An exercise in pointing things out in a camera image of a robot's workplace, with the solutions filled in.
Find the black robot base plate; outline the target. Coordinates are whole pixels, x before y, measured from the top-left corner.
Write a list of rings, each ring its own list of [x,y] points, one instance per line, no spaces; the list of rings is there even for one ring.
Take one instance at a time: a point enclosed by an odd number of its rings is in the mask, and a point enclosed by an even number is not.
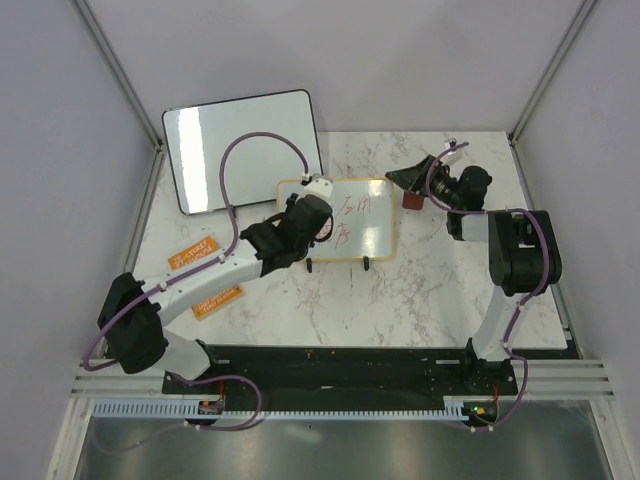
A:
[[[197,384],[167,374],[162,391],[223,394],[225,404],[253,410],[367,407],[436,409],[447,397],[512,396],[510,361],[469,364],[466,348],[348,348],[209,345],[215,362]]]

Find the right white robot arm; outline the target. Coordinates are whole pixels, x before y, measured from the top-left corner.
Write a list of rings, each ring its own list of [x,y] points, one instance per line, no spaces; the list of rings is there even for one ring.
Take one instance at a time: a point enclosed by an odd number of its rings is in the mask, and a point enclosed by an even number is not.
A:
[[[494,381],[489,363],[514,357],[512,339],[529,301],[561,277],[562,261],[549,214],[520,208],[486,210],[489,173],[471,165],[453,177],[449,166],[433,155],[414,166],[388,171],[385,177],[405,196],[429,199],[444,210],[454,240],[487,247],[494,289],[480,327],[467,342],[467,362],[457,371],[465,391],[481,393]]]

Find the yellow framed small whiteboard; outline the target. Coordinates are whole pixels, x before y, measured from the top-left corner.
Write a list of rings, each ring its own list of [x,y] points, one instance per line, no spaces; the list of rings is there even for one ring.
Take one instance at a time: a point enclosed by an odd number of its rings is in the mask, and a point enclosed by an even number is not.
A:
[[[314,262],[387,260],[395,254],[395,192],[386,178],[324,180],[332,188],[333,218],[309,249]]]

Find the red block eraser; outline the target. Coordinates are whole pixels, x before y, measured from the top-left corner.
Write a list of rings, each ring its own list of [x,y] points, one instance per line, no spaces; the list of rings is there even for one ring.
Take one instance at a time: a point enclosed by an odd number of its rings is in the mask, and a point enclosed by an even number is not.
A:
[[[425,197],[410,191],[403,193],[402,207],[406,210],[420,211],[424,207]]]

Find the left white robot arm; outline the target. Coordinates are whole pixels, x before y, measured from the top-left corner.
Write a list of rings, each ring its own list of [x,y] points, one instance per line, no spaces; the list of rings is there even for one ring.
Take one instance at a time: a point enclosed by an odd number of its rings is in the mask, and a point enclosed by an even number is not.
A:
[[[220,371],[205,344],[167,326],[232,286],[302,260],[332,215],[328,198],[292,194],[284,211],[240,232],[230,251],[220,249],[157,278],[137,280],[129,272],[118,276],[98,319],[113,362],[130,375],[160,368],[184,378],[198,393],[211,392]]]

